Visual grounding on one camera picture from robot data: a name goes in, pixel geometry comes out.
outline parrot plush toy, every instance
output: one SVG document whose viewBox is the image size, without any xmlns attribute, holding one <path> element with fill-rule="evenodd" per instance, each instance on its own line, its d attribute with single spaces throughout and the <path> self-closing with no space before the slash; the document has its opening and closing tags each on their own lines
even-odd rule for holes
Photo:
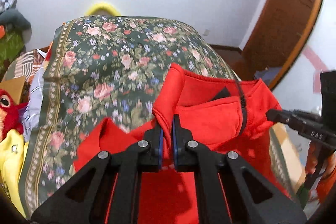
<svg viewBox="0 0 336 224">
<path fill-rule="evenodd" d="M 19 110 L 26 106 L 27 103 L 16 105 L 8 92 L 0 89 L 0 142 L 6 138 L 11 129 L 23 134 Z"/>
</svg>

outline yellow ring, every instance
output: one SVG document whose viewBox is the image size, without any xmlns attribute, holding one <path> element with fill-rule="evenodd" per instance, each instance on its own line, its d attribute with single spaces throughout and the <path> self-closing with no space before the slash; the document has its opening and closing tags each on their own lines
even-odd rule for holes
<svg viewBox="0 0 336 224">
<path fill-rule="evenodd" d="M 101 2 L 93 5 L 87 12 L 86 16 L 94 15 L 95 12 L 99 10 L 107 11 L 111 16 L 118 17 L 121 16 L 121 14 L 111 5 L 106 2 Z"/>
</svg>

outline metal screw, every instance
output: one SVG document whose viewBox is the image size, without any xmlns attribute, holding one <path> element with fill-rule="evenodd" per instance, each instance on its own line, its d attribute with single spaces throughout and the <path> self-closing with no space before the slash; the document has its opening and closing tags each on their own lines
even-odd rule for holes
<svg viewBox="0 0 336 224">
<path fill-rule="evenodd" d="M 195 148 L 198 146 L 198 142 L 197 141 L 189 141 L 188 143 L 189 147 Z"/>
<path fill-rule="evenodd" d="M 230 151 L 229 153 L 227 153 L 227 156 L 232 160 L 235 160 L 236 158 L 238 158 L 237 152 L 234 152 L 234 151 Z"/>
<path fill-rule="evenodd" d="M 148 142 L 145 141 L 145 140 L 142 140 L 142 141 L 138 142 L 138 146 L 140 146 L 140 147 L 146 147 L 147 145 L 148 145 Z"/>
<path fill-rule="evenodd" d="M 100 159 L 106 159 L 109 156 L 109 153 L 107 151 L 100 151 L 98 153 L 98 158 Z"/>
</svg>

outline black zipper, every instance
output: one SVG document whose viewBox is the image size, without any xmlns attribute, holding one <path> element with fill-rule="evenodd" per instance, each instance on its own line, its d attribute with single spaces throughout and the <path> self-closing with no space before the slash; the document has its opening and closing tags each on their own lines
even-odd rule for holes
<svg viewBox="0 0 336 224">
<path fill-rule="evenodd" d="M 241 113 L 243 115 L 243 122 L 241 123 L 241 128 L 240 128 L 240 131 L 239 131 L 239 134 L 238 134 L 238 136 L 240 136 L 240 135 L 242 135 L 242 133 L 243 133 L 245 127 L 246 127 L 246 124 L 247 124 L 247 109 L 246 109 L 246 99 L 245 99 L 245 96 L 244 96 L 244 92 L 242 90 L 242 87 L 239 84 L 239 81 L 237 81 L 237 80 L 236 80 L 236 85 L 237 85 L 239 96 L 240 96 Z"/>
</svg>

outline wall outlet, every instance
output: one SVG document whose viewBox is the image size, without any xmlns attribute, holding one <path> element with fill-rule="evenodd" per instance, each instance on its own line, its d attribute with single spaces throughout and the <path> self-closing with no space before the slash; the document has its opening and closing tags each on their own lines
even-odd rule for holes
<svg viewBox="0 0 336 224">
<path fill-rule="evenodd" d="M 203 35 L 204 35 L 205 37 L 207 37 L 207 36 L 209 35 L 209 33 L 210 33 L 210 30 L 209 30 L 209 29 L 205 29 Z"/>
</svg>

